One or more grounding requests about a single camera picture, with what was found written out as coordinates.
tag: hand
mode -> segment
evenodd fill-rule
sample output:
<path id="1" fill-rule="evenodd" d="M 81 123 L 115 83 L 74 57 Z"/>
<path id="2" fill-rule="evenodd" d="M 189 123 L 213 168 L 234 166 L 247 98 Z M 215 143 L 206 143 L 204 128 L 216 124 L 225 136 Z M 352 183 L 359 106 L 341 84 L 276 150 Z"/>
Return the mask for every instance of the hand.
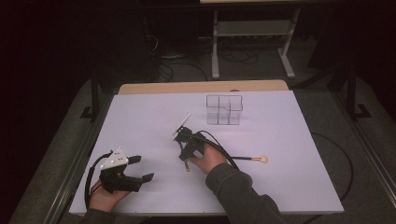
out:
<path id="1" fill-rule="evenodd" d="M 227 159 L 218 150 L 209 144 L 205 144 L 204 156 L 202 158 L 190 158 L 190 161 L 197 165 L 205 174 L 209 174 L 217 165 L 227 162 Z"/>
<path id="2" fill-rule="evenodd" d="M 102 182 L 98 180 L 91 188 L 90 208 L 111 213 L 117 204 L 130 193 L 121 190 L 114 190 L 110 193 L 102 188 Z"/>

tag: gray sleeve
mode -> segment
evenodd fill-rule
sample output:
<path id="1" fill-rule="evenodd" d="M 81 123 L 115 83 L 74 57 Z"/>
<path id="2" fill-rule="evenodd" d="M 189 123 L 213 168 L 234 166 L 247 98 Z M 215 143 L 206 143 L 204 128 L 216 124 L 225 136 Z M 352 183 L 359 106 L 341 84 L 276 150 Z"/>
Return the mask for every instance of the gray sleeve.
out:
<path id="1" fill-rule="evenodd" d="M 78 224 L 113 224 L 115 219 L 116 216 L 111 213 L 88 209 L 84 218 Z"/>
<path id="2" fill-rule="evenodd" d="M 276 203 L 268 195 L 258 195 L 251 177 L 227 163 L 216 166 L 206 178 L 233 224 L 286 223 Z"/>

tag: person's left hand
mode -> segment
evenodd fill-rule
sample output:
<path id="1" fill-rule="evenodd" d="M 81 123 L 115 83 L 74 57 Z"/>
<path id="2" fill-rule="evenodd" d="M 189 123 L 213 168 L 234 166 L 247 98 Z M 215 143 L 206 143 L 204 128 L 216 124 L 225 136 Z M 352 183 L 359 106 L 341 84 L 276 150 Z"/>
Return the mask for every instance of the person's left hand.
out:
<path id="1" fill-rule="evenodd" d="M 110 193 L 102 188 L 102 182 L 98 180 L 91 188 L 89 208 L 111 213 L 117 204 L 130 193 L 121 190 L 114 190 Z"/>

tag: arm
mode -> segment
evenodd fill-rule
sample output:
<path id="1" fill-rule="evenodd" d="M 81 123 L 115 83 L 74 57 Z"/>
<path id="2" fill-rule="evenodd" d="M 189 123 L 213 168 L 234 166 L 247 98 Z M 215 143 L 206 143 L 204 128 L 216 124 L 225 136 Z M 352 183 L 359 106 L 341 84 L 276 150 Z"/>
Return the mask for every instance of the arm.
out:
<path id="1" fill-rule="evenodd" d="M 210 145 L 205 145 L 201 159 L 192 158 L 208 174 L 206 185 L 213 191 L 232 223 L 286 223 L 276 203 L 268 195 L 258 195 L 251 177 L 235 170 Z"/>
<path id="2" fill-rule="evenodd" d="M 116 219 L 111 212 L 116 205 L 130 192 L 117 191 L 107 192 L 102 188 L 100 180 L 91 188 L 90 207 L 79 224 L 112 224 Z"/>

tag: clear plastic box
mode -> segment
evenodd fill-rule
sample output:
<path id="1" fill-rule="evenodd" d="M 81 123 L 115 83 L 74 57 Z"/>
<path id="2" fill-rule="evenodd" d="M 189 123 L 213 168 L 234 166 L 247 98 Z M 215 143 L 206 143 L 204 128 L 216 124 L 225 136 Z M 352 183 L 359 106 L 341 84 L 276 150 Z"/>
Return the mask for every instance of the clear plastic box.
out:
<path id="1" fill-rule="evenodd" d="M 207 95 L 207 124 L 238 125 L 242 114 L 241 95 Z"/>

